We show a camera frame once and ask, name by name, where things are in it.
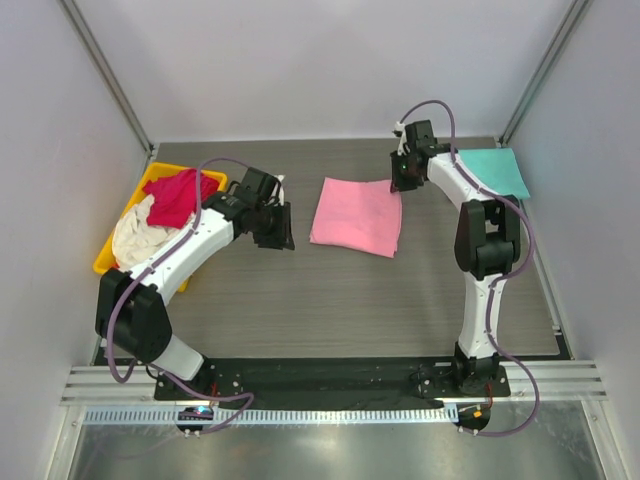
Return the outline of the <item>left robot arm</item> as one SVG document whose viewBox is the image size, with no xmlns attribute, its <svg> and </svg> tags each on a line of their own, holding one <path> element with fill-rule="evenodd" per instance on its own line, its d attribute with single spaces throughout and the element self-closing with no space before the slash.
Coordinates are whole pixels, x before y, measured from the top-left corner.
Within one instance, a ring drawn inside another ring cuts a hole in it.
<svg viewBox="0 0 640 480">
<path fill-rule="evenodd" d="M 193 400 L 210 393 L 214 370 L 202 353 L 174 333 L 167 313 L 174 294 L 203 263 L 241 235 L 251 235 L 259 248 L 295 247 L 291 204 L 284 198 L 280 178 L 249 167 L 241 181 L 208 197 L 202 195 L 201 180 L 197 172 L 193 218 L 167 246 L 129 270 L 111 268 L 102 275 L 95 323 L 117 382 L 130 378 L 115 364 L 114 351 L 121 349 Z"/>
</svg>

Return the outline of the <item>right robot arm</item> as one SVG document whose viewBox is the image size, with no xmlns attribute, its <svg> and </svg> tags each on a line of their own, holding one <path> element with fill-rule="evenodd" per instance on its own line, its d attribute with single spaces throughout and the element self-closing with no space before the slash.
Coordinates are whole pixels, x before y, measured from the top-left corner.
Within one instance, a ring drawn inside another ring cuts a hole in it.
<svg viewBox="0 0 640 480">
<path fill-rule="evenodd" d="M 462 395 L 479 396 L 498 378 L 502 283 L 520 257 L 520 218 L 466 168 L 449 143 L 438 142 L 430 121 L 398 122 L 393 133 L 399 144 L 390 154 L 390 190 L 411 191 L 430 182 L 458 212 L 454 257 L 464 274 L 465 307 L 445 381 Z"/>
</svg>

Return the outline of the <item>pink t shirt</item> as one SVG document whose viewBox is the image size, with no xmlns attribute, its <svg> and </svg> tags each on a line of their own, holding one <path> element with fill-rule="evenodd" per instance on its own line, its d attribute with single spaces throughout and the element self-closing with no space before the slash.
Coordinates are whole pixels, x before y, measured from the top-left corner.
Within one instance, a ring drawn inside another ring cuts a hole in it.
<svg viewBox="0 0 640 480">
<path fill-rule="evenodd" d="M 395 256 L 402 226 L 402 201 L 389 180 L 325 178 L 310 242 L 386 258 Z"/>
</svg>

